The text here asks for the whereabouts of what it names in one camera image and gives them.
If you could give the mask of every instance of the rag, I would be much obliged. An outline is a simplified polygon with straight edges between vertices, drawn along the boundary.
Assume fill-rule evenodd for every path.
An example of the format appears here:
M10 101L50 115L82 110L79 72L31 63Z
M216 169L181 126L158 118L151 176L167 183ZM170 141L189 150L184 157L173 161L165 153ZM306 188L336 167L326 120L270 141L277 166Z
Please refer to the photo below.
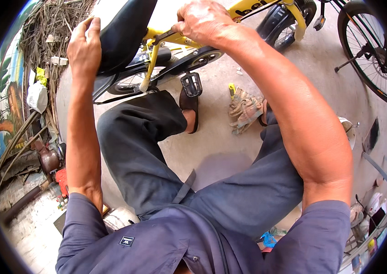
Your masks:
M241 134L246 131L264 113L263 100L263 97L251 95L239 87L236 89L229 108L229 115L238 119L230 123L233 134Z

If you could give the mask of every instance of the forearm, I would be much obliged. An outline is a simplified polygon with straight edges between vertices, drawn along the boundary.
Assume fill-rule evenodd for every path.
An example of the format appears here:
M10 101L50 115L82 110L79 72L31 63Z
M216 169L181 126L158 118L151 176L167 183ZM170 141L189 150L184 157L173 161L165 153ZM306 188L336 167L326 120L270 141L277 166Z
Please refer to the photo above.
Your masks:
M69 192L81 193L102 212L101 154L94 125L93 81L73 80L67 121Z
M298 68L254 30L232 28L223 37L228 40L223 50L251 76L273 109L289 158L305 183L304 203L325 197L349 203L352 153L333 110ZM307 196L314 192L316 198Z

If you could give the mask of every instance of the red object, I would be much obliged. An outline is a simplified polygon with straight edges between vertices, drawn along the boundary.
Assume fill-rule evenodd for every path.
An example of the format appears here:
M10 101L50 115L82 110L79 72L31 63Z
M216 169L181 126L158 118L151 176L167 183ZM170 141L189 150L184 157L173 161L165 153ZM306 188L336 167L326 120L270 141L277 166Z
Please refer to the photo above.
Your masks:
M55 174L55 178L59 184L63 198L66 198L67 196L69 196L69 187L67 186L67 172L65 171L65 168L57 171Z

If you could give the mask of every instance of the left hand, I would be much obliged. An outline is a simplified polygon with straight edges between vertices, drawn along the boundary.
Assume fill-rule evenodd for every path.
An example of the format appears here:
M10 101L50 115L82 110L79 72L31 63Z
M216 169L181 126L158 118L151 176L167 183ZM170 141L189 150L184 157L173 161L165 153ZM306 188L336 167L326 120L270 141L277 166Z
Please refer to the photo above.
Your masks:
M78 81L94 81L101 63L101 19L87 18L79 23L72 32L67 57L72 69L72 78Z

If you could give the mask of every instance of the blue shirt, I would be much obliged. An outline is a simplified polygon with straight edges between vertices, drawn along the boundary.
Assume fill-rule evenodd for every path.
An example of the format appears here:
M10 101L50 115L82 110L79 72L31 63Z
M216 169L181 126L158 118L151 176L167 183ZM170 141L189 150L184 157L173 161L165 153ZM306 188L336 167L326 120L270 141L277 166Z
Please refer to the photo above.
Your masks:
M350 232L350 208L335 200L309 205L271 253L249 237L217 229L185 205L108 234L96 207L71 193L57 273L173 273L181 260L202 273L338 273Z

